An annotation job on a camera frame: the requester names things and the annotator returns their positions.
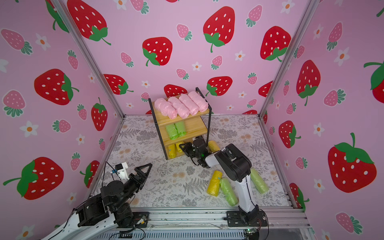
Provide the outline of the yellow trash bag roll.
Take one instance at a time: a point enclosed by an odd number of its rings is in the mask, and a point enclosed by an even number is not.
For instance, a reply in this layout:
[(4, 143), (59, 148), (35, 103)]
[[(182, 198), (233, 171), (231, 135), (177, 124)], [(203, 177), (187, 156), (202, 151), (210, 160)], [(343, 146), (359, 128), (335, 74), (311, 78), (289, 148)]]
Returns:
[(221, 150), (221, 148), (219, 147), (219, 145), (217, 144), (217, 142), (216, 142), (216, 141), (213, 141), (213, 140), (211, 140), (211, 141), (208, 142), (208, 147), (209, 147), (209, 149), (210, 149), (210, 151), (211, 151), (212, 153), (215, 153), (215, 152), (218, 152), (218, 151)]
[(183, 141), (176, 143), (176, 149), (178, 153), (183, 153), (183, 150), (181, 149), (180, 145), (184, 144)]
[(207, 193), (211, 196), (217, 197), (219, 195), (220, 181), (223, 173), (221, 171), (214, 171), (212, 178), (209, 182)]
[(176, 145), (172, 144), (168, 146), (168, 155), (170, 159), (173, 159), (177, 155)]

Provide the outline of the green trash bag roll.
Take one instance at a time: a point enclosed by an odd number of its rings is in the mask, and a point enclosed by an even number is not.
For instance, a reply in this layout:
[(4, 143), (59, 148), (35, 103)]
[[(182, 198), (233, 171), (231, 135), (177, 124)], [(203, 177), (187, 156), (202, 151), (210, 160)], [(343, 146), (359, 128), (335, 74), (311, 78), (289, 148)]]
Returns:
[(179, 137), (183, 137), (187, 134), (186, 126), (184, 121), (175, 123), (176, 130)]
[(171, 141), (176, 140), (179, 137), (179, 133), (175, 124), (166, 125), (166, 132)]
[(230, 181), (227, 178), (222, 178), (220, 180), (220, 187), (226, 197), (228, 204), (233, 207), (239, 203), (236, 194), (232, 188)]
[(251, 180), (261, 195), (269, 191), (269, 187), (255, 169), (251, 169)]

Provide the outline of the three-tier wooden shelf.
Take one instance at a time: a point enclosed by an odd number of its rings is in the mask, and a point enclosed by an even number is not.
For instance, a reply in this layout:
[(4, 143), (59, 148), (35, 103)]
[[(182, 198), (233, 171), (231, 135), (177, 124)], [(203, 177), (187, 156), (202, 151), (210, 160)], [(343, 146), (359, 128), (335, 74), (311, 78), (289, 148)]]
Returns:
[(207, 104), (203, 112), (186, 118), (176, 116), (174, 119), (164, 116), (155, 108), (155, 102), (148, 99), (154, 124), (161, 142), (165, 158), (172, 159), (184, 155), (179, 145), (193, 142), (197, 137), (206, 135), (206, 142), (210, 136), (212, 107)]

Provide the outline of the pink trash bag roll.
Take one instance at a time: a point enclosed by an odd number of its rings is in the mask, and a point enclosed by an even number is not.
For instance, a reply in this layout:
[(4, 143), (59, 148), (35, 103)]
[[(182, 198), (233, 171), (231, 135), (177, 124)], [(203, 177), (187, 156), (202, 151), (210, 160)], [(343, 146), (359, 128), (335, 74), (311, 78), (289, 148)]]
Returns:
[(205, 112), (209, 108), (208, 102), (198, 92), (192, 91), (188, 96), (198, 106), (200, 112)]
[(181, 94), (179, 100), (188, 108), (190, 115), (195, 116), (199, 112), (199, 107), (187, 94)]
[(171, 103), (163, 98), (155, 101), (155, 108), (161, 112), (161, 114), (169, 119), (173, 120), (177, 117), (178, 113)]
[(186, 119), (190, 115), (190, 110), (178, 98), (170, 97), (168, 102), (171, 103), (182, 119)]

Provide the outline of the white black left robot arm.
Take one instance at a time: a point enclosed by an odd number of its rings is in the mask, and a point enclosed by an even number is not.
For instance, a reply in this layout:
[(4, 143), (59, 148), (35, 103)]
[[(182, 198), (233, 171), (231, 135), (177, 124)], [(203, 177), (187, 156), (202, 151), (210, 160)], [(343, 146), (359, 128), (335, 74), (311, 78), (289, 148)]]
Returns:
[(57, 227), (45, 240), (91, 240), (115, 228), (138, 229), (148, 224), (148, 212), (132, 212), (128, 200), (143, 189), (152, 164), (135, 168), (128, 174), (126, 163), (115, 166), (117, 180), (101, 187), (100, 193), (88, 198), (70, 214), (68, 220)]

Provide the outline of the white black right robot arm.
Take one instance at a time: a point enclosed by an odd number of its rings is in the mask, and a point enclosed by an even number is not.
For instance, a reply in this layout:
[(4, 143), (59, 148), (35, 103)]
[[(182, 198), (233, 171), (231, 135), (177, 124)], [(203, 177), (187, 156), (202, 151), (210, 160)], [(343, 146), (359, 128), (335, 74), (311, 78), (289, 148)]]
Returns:
[(219, 165), (226, 175), (235, 182), (239, 196), (240, 219), (249, 226), (257, 219), (259, 206), (252, 193), (251, 168), (252, 163), (235, 145), (229, 144), (216, 152), (210, 152), (208, 143), (202, 137), (196, 138), (192, 143), (180, 144), (184, 154), (197, 159), (198, 165), (211, 168)]

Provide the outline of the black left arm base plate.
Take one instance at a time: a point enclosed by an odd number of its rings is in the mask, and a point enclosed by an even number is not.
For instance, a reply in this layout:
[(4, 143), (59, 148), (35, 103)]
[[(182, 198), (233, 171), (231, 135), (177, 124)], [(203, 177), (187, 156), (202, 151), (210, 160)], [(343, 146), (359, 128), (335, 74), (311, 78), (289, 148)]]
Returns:
[(146, 228), (149, 216), (149, 212), (133, 212), (122, 220), (120, 228)]

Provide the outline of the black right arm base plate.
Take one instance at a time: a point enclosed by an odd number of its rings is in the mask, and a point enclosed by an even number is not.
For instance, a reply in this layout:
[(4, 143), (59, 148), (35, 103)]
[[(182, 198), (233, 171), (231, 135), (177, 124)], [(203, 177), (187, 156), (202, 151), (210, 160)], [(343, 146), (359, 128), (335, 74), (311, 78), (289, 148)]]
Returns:
[(258, 210), (255, 213), (245, 213), (243, 211), (227, 211), (224, 220), (229, 227), (267, 227), (267, 215), (264, 211)]

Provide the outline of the aluminium frame rail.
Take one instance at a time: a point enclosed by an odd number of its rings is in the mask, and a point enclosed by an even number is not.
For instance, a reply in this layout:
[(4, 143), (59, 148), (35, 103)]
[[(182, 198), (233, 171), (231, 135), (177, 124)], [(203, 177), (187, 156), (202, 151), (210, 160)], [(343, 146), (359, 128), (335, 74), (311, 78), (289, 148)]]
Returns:
[[(232, 230), (247, 229), (239, 217), (230, 217), (230, 212), (238, 208), (133, 208), (134, 214), (147, 213), (147, 224), (143, 233), (155, 231), (207, 232), (224, 233)], [(315, 235), (309, 221), (301, 209), (289, 207), (261, 207), (261, 224), (255, 228), (263, 232), (263, 239), (270, 239), (273, 230), (300, 230), (304, 240), (313, 240)], [(108, 231), (123, 230), (114, 223), (114, 215), (90, 227), (78, 227), (69, 220), (64, 225), (64, 233), (68, 240), (92, 240)]]

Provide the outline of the left aluminium corner post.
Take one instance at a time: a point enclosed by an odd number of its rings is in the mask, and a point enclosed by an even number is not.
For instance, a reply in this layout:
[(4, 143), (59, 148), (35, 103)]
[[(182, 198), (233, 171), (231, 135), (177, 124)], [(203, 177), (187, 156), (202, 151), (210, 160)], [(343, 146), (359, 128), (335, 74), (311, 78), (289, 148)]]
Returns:
[(125, 114), (119, 105), (117, 99), (115, 98), (112, 90), (110, 89), (107, 80), (105, 79), (102, 71), (100, 70), (97, 62), (95, 61), (92, 52), (88, 48), (86, 42), (84, 41), (83, 36), (81, 35), (80, 31), (78, 30), (76, 23), (73, 21), (72, 17), (70, 16), (69, 10), (67, 8), (66, 1), (59, 1), (59, 0), (53, 0), (53, 5), (58, 11), (59, 16), (62, 18), (64, 24), (67, 26), (68, 30), (70, 31), (71, 36), (73, 37), (74, 41), (76, 42), (77, 46), (79, 47), (82, 55), (84, 56), (88, 66), (90, 67), (92, 73), (95, 75), (96, 79), (99, 82), (99, 85), (104, 90), (107, 98), (109, 99), (110, 103), (114, 107), (116, 113), (118, 114), (120, 119), (125, 119)]

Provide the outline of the aluminium corner post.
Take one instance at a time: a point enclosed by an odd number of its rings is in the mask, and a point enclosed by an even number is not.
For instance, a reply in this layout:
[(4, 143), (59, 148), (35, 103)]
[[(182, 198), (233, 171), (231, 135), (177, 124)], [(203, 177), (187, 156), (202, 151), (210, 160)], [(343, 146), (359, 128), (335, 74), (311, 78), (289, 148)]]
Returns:
[(261, 112), (259, 113), (259, 119), (260, 120), (264, 117), (264, 115), (265, 115), (265, 113), (269, 107), (269, 104), (272, 101), (272, 97), (276, 93), (277, 88), (279, 87), (279, 85), (280, 85), (280, 83), (281, 83), (281, 81), (282, 81), (282, 79), (283, 79), (283, 77), (284, 77), (284, 75), (288, 69), (288, 65), (292, 61), (292, 58), (294, 56), (294, 51), (299, 46), (299, 44), (300, 44), (308, 26), (309, 26), (309, 23), (311, 22), (314, 14), (316, 12), (316, 9), (317, 9), (319, 3), (320, 3), (320, 1), (315, 1), (315, 0), (311, 0), (311, 1), (307, 2), (307, 5), (303, 11), (302, 17), (298, 23), (298, 26), (295, 30), (295, 33), (292, 36), (290, 46), (288, 47), (288, 50), (285, 54), (285, 57), (283, 58), (283, 61), (278, 68), (278, 71), (275, 75), (275, 79), (273, 80), (272, 86), (271, 86), (270, 91), (268, 92), (267, 98), (265, 100), (265, 103), (263, 104)]
[(59, 16), (62, 18), (64, 24), (67, 26), (68, 30), (70, 31), (71, 36), (73, 37), (74, 41), (76, 42), (77, 46), (79, 47), (82, 55), (84, 56), (88, 66), (90, 67), (92, 73), (95, 75), (96, 79), (99, 82), (99, 85), (104, 90), (107, 98), (109, 99), (110, 103), (114, 107), (116, 113), (118, 114), (120, 119), (125, 119), (125, 114), (119, 105), (117, 99), (115, 98), (112, 90), (110, 89), (107, 80), (105, 79), (102, 71), (100, 70), (97, 62), (95, 61), (92, 52), (88, 48), (86, 42), (84, 41), (83, 36), (81, 35), (80, 31), (78, 30), (76, 23), (73, 21), (72, 17), (70, 16), (69, 10), (67, 8), (66, 1), (59, 1), (59, 0), (53, 0), (53, 5), (58, 11)]

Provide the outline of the right aluminium corner post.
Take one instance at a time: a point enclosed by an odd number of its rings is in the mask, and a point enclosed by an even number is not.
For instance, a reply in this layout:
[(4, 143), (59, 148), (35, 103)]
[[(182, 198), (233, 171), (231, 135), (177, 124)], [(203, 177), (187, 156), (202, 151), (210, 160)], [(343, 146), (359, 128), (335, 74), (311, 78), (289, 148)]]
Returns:
[(280, 85), (280, 83), (281, 83), (281, 81), (282, 81), (282, 79), (283, 79), (283, 77), (284, 77), (284, 75), (288, 69), (288, 65), (292, 61), (292, 58), (294, 56), (294, 51), (299, 46), (299, 44), (300, 44), (308, 26), (309, 26), (309, 23), (311, 22), (314, 14), (316, 12), (316, 9), (317, 9), (319, 3), (320, 3), (320, 1), (315, 1), (315, 0), (311, 0), (311, 1), (307, 2), (307, 5), (303, 11), (302, 17), (298, 23), (298, 26), (295, 30), (295, 33), (292, 36), (290, 46), (288, 47), (288, 50), (285, 54), (285, 57), (283, 58), (283, 61), (278, 68), (278, 71), (275, 75), (275, 79), (273, 80), (272, 86), (271, 86), (270, 91), (268, 92), (267, 98), (265, 100), (265, 103), (263, 104), (261, 112), (259, 113), (259, 119), (260, 120), (264, 117), (264, 115), (265, 115), (265, 113), (269, 107), (269, 104), (272, 101), (272, 97), (276, 93), (277, 88), (279, 87), (279, 85)]

